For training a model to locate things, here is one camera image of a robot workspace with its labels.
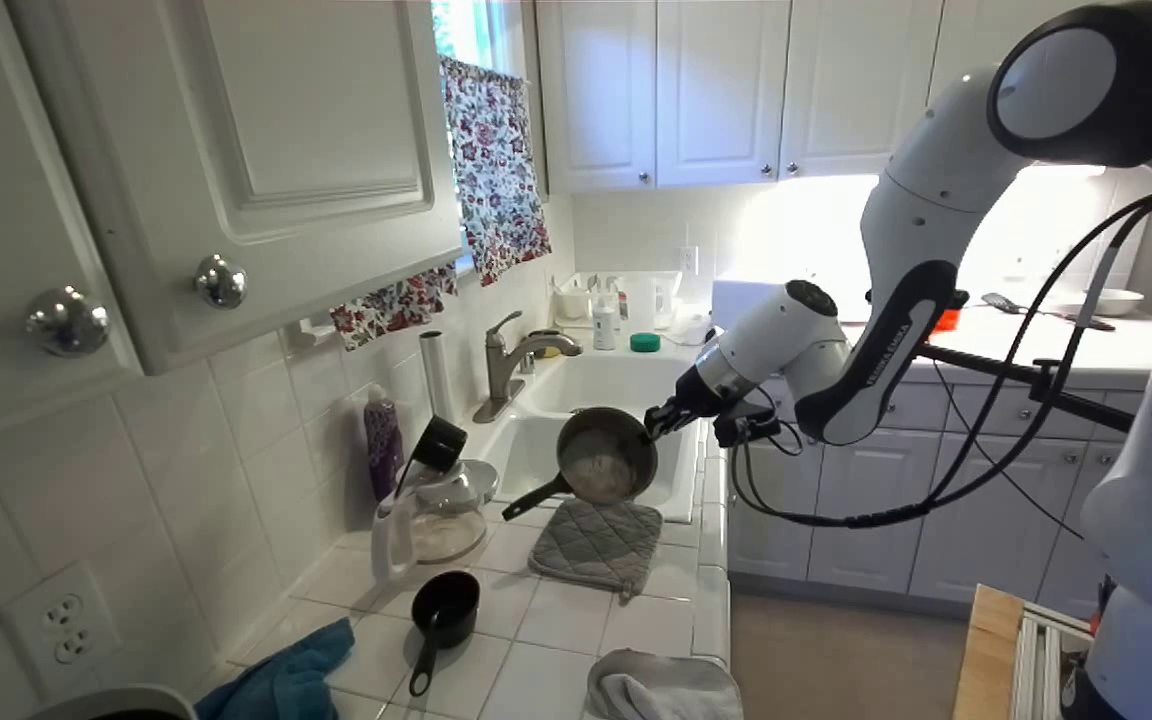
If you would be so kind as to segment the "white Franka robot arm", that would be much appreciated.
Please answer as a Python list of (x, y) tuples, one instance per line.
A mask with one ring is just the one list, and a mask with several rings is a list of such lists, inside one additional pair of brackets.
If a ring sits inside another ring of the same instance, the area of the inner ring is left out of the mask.
[[(724, 417), (763, 381), (785, 381), (810, 437), (869, 440), (931, 323), (960, 299), (956, 263), (982, 219), (1027, 163), (1152, 173), (1152, 0), (1061, 12), (1001, 64), (956, 82), (890, 157), (864, 204), (869, 323), (847, 336), (834, 295), (791, 280), (695, 357), (649, 430)], [(1103, 720), (1152, 720), (1152, 370), (1082, 524), (1112, 580), (1082, 704)]]

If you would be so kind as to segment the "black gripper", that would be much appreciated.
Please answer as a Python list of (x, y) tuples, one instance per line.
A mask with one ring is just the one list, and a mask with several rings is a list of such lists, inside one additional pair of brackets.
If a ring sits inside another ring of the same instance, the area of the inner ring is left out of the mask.
[(660, 440), (687, 430), (692, 422), (709, 422), (721, 450), (780, 437), (788, 422), (773, 406), (750, 406), (750, 392), (750, 381), (724, 381), (721, 387), (709, 387), (703, 377), (687, 370), (678, 381), (678, 392), (645, 414), (645, 434)]

